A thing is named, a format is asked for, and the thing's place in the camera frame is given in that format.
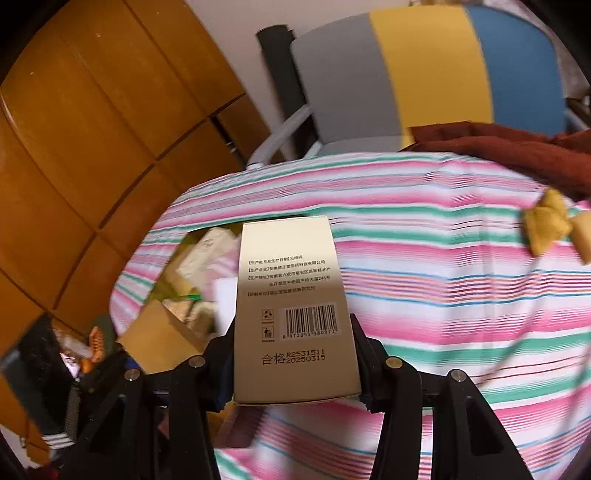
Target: barcode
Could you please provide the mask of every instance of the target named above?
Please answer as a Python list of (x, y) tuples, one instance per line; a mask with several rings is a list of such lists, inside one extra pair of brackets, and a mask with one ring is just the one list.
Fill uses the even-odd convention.
[(285, 309), (283, 339), (302, 338), (339, 333), (335, 304)]

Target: metal screw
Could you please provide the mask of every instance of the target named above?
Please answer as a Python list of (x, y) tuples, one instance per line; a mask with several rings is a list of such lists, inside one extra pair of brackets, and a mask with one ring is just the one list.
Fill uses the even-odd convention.
[(390, 368), (400, 368), (404, 365), (404, 363), (397, 356), (389, 356), (386, 359), (386, 365), (388, 365)]
[(452, 378), (456, 382), (463, 382), (467, 378), (467, 375), (462, 370), (455, 369), (455, 370), (452, 370)]
[(189, 365), (191, 365), (191, 367), (193, 367), (193, 368), (202, 367), (203, 365), (205, 365), (205, 357), (203, 357), (201, 355), (192, 356), (189, 359)]
[(137, 368), (131, 368), (125, 372), (125, 379), (133, 382), (139, 378), (140, 372)]

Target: red cloth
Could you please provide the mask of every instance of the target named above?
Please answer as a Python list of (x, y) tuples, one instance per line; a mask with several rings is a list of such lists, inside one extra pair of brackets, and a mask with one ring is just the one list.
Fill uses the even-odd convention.
[(417, 143), (405, 150), (484, 158), (552, 185), (573, 200), (591, 196), (591, 130), (551, 138), (475, 122), (410, 130)]

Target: yellow plush toy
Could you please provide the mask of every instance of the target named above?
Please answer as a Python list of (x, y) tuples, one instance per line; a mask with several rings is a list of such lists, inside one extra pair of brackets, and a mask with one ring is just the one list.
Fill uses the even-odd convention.
[(549, 188), (537, 205), (524, 211), (524, 226), (531, 253), (539, 257), (572, 228), (569, 210), (558, 190)]

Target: multicolored chair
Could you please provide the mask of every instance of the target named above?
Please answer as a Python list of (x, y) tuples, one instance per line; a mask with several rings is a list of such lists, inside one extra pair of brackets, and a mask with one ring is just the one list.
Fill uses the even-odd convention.
[(311, 115), (319, 154), (398, 151), (408, 128), (495, 122), (554, 135), (566, 107), (556, 56), (532, 24), (487, 7), (391, 8), (296, 38), (307, 104), (253, 154), (266, 164)]

